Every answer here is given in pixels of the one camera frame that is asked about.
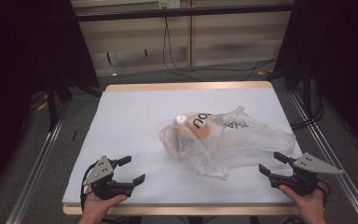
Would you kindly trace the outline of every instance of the metal frame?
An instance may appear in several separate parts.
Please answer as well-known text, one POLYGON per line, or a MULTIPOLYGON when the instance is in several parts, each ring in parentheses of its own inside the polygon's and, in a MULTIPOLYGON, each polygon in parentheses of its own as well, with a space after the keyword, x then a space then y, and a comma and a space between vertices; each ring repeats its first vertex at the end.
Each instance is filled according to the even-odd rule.
POLYGON ((77 14, 75 19, 79 22, 118 21, 118 20, 164 18, 164 17, 206 16, 206 15, 222 15, 222 14, 292 11, 295 7, 308 7, 308 6, 295 6, 295 4, 278 4, 278 5, 246 6, 246 7, 192 7, 192 8, 167 9, 167 10, 158 9, 158 10, 145 10, 145 11, 114 12, 114 13, 84 13, 84 14, 77 14))
MULTIPOLYGON (((307 110, 304 108, 304 103, 301 100, 301 97, 294 92, 291 93, 291 96, 302 119, 308 120, 310 117, 307 113, 307 110)), ((328 144, 326 138, 322 134, 316 122, 312 122, 310 125, 308 125, 308 128, 310 130, 310 134, 312 134, 313 138, 315 139, 315 142, 318 144, 319 149, 324 154, 324 157, 326 158, 327 162, 340 170, 344 170, 336 154, 334 153, 334 150, 328 144)), ((344 175, 336 175, 336 178, 343 190, 345 191, 348 199, 351 201, 353 208, 358 214, 358 188, 354 186, 353 182, 351 181, 351 178, 346 172, 344 175)))
POLYGON ((7 218, 6 224, 12 224, 12 223, 17 224, 22 222, 25 212, 27 211, 27 208, 34 195, 34 191, 36 190, 37 182, 40 176, 42 175, 43 169, 48 160, 48 155, 50 154, 50 151, 53 148, 57 136, 60 132, 62 121, 67 115, 69 104, 70 103, 65 104, 60 119, 58 120, 57 124, 54 126, 54 129, 48 134, 46 142, 43 145, 39 157, 37 158, 34 164, 34 168, 31 174, 29 175, 28 180, 25 186, 23 187, 22 192, 19 198, 17 199, 13 209, 11 210, 9 217, 7 218))

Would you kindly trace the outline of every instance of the black wire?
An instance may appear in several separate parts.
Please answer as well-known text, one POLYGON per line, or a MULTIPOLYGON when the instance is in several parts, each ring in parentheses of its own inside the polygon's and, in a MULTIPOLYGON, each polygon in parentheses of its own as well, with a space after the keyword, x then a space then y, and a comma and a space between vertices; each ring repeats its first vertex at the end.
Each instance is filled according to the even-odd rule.
POLYGON ((297 66, 300 62, 301 62, 300 59, 298 59, 298 58, 294 59, 289 64, 287 64, 285 67, 278 69, 278 70, 274 70, 274 72, 272 74, 265 77, 263 80, 270 82, 273 79, 283 77, 285 74, 287 74, 288 71, 290 71, 292 68, 297 66))
POLYGON ((304 121, 297 122, 299 119, 296 119, 294 122, 290 124, 292 130, 297 130, 304 128, 314 122, 319 121, 324 114, 324 104, 322 100, 322 94, 320 88, 317 86, 315 97, 314 97, 315 111, 310 114, 310 117, 304 121))
MULTIPOLYGON (((97 161, 94 162, 94 163, 87 169, 87 171, 84 173, 83 180, 81 181, 81 187, 80 187, 80 204, 81 204, 81 210, 82 210, 82 211, 83 211, 83 209, 84 209, 84 204, 85 204, 85 202, 86 202, 87 196, 93 192, 93 191, 90 191, 90 192, 88 192, 88 193, 85 193, 85 192, 84 192, 83 183, 84 183, 84 181, 86 180, 87 175, 89 174, 90 170, 91 170, 92 168, 94 168, 96 164, 97 164, 97 161)), ((104 219, 103 219, 103 222, 107 222, 107 223, 111 223, 111 224, 124 224, 124 223, 127 223, 128 220, 129 220, 129 219, 128 219, 127 217, 118 217, 118 218, 115 218, 115 219, 104 218, 104 219)))
POLYGON ((322 184, 321 186, 318 186, 318 188, 324 192, 324 206, 325 206, 328 201, 328 197, 330 196, 330 186, 328 186, 328 184, 322 180, 319 180, 319 182, 322 184))
POLYGON ((185 75, 185 74, 181 74, 181 73, 176 73, 176 72, 173 72, 173 70, 171 70, 168 65, 165 63, 165 45, 166 45, 166 38, 168 36, 168 43, 169 43, 169 52, 170 52, 170 57, 171 57, 171 61, 172 61, 172 64, 173 66, 182 71, 182 72, 197 72, 197 71, 233 71, 233 72, 246 72, 246 71, 251 71, 251 74, 248 76, 248 77, 245 77, 243 79, 241 79, 241 81, 244 81, 246 79, 248 79, 252 74, 253 72, 255 71, 256 68, 260 68, 264 65, 266 65, 267 63, 271 63, 271 62, 275 62, 276 58, 277 57, 273 57, 267 61, 263 61, 263 62, 260 62, 260 63, 257 63, 255 66, 253 66, 252 68, 247 68, 247 69, 230 69, 230 68, 193 68, 193 69, 183 69, 183 68, 180 68, 176 65, 176 63, 174 62, 173 60, 173 57, 172 57, 172 45, 171 45, 171 36, 170 36, 170 29, 168 27, 168 20, 167 18, 165 18, 165 33, 164 33, 164 46, 163 46, 163 51, 162 51, 162 61, 164 63, 164 66, 170 71, 172 72, 173 74, 176 74, 178 76, 183 76, 183 77, 189 77, 189 78, 192 78, 192 79, 195 79, 197 81, 203 81, 203 80, 200 80, 198 78, 195 78, 195 77, 192 77, 192 76, 188 76, 188 75, 185 75))

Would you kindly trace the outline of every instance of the plastic bag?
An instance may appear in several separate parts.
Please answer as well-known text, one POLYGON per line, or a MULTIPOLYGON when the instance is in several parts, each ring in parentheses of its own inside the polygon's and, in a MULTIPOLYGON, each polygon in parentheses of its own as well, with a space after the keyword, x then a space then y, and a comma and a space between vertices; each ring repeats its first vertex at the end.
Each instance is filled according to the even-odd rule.
POLYGON ((243 106, 213 115, 179 115, 159 139, 175 159, 188 162, 200 175, 226 179, 229 168, 257 165, 274 151, 293 154, 296 137, 273 130, 244 113, 243 106))

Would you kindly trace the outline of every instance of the white tabletop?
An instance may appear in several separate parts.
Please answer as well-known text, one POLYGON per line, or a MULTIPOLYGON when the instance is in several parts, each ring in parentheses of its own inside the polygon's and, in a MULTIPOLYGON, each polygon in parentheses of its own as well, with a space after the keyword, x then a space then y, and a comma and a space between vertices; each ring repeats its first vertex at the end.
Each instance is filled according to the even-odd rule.
MULTIPOLYGON (((238 82, 232 84, 233 88, 227 86, 227 83, 221 85, 220 88, 223 89, 215 88, 216 83, 209 86, 208 83, 200 83, 200 88, 192 88, 194 84, 184 83, 174 84, 179 88, 170 88, 172 84, 165 84, 165 88, 164 84, 156 84, 158 88, 152 88, 150 91, 142 88, 148 87, 147 85, 119 85, 116 88, 108 88, 116 91, 103 93, 62 199, 65 213, 75 214, 72 208, 78 211, 82 177, 91 164, 106 155, 110 160, 132 156, 132 162, 115 170, 114 179, 118 182, 131 182, 133 178, 146 174, 145 182, 136 187, 132 196, 119 206, 121 209, 138 209, 134 213, 124 212, 126 214, 170 215, 167 214, 170 211, 172 215, 177 214, 172 210, 153 210, 152 213, 147 209, 143 210, 150 206, 270 206, 270 213, 276 213, 274 207, 282 207, 283 204, 285 210, 281 213, 295 214, 296 209, 290 200, 278 189, 273 189, 268 178, 258 172, 257 161, 253 166, 231 169, 227 180, 201 176, 185 163, 171 158, 158 139, 161 129, 179 114, 227 113, 240 105, 245 107, 246 114, 251 118, 266 123, 273 129, 292 133, 277 95, 269 83, 253 82, 251 86, 244 85, 243 82, 240 86, 238 82)), ((297 158, 301 155, 296 143, 294 154, 289 156, 297 158)), ((293 172, 290 166, 273 158, 266 159, 263 164, 281 175, 291 175, 293 172)), ((119 210, 110 212, 115 214, 119 213, 119 210)))

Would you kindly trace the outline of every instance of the human hand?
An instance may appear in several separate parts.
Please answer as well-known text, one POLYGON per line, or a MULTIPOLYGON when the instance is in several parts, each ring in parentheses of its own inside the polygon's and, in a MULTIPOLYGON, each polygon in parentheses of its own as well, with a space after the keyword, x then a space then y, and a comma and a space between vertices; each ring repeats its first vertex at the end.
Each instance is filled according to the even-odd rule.
POLYGON ((100 223, 109 208, 116 206, 127 199, 127 196, 125 195, 118 195, 108 200, 102 200, 92 192, 90 186, 87 187, 86 194, 87 197, 84 203, 83 215, 79 224, 100 223))
POLYGON ((310 195, 300 196, 285 185, 279 189, 296 205, 298 213, 306 224, 325 224, 324 218, 324 193, 317 188, 310 195))

